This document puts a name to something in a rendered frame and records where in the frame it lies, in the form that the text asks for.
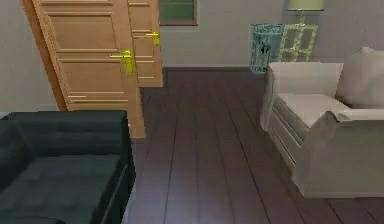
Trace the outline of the yellow green side table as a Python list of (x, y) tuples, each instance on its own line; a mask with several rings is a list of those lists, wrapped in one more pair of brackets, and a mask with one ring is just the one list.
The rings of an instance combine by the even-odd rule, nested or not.
[[(288, 40), (290, 31), (295, 32), (293, 44), (290, 47), (286, 47), (286, 41)], [(311, 35), (308, 44), (302, 47), (303, 37), (306, 31), (310, 32)], [(317, 31), (318, 26), (313, 24), (285, 24), (279, 47), (278, 61), (282, 61), (284, 55), (289, 54), (291, 56), (291, 62), (296, 62), (299, 56), (302, 56), (305, 61), (308, 62), (312, 55)]]

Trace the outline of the green framed wall picture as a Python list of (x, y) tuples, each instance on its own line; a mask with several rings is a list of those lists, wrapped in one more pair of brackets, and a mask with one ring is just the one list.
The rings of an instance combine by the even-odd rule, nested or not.
[(159, 0), (162, 26), (195, 26), (197, 0)]

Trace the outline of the light brown wooden door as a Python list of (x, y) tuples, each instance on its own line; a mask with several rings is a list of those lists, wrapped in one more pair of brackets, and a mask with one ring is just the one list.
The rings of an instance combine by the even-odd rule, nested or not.
[(159, 34), (159, 0), (128, 0), (136, 68), (140, 87), (163, 87), (160, 44), (147, 33)]
[[(23, 0), (32, 13), (67, 111), (124, 110), (130, 136), (143, 138), (145, 124), (128, 0)], [(129, 50), (135, 70), (122, 59)]]

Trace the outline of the dark green sofa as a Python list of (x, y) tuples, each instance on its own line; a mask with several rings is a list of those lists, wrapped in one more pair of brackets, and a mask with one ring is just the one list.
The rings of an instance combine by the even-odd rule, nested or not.
[(122, 224), (135, 177), (125, 111), (0, 118), (0, 224)]

